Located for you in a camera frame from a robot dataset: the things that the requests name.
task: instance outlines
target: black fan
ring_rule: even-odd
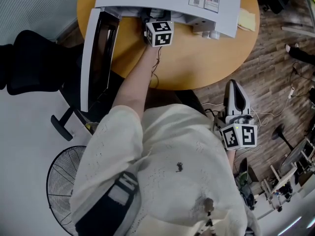
[[[62,151],[51,164],[46,181],[49,208],[55,219],[70,235],[77,236],[71,221],[70,197],[85,146],[73,146]]]

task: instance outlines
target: white shoe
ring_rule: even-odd
[[[285,45],[285,50],[288,53],[290,51],[291,47],[289,45]]]

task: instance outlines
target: wooden table top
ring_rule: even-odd
[[[83,36],[95,0],[78,0],[77,17]],[[192,33],[192,27],[175,23],[172,45],[161,50],[155,74],[158,89],[196,89],[213,84],[234,72],[251,53],[259,32],[259,7],[257,0],[241,0],[241,7],[256,15],[256,31],[237,29],[236,37],[220,40],[205,39]],[[145,44],[141,22],[137,18],[123,18],[112,59],[112,70],[126,77],[139,60]],[[152,87],[157,86],[153,76]]]

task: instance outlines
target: white cube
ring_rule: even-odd
[[[174,23],[172,21],[146,23],[146,37],[152,47],[172,44]]]
[[[241,149],[257,146],[257,126],[233,123],[221,129],[225,148]]]

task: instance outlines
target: yellow cloth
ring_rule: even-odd
[[[255,14],[249,13],[247,10],[241,8],[238,17],[238,25],[241,28],[245,28],[245,30],[248,29],[251,31],[255,31],[256,28]]]

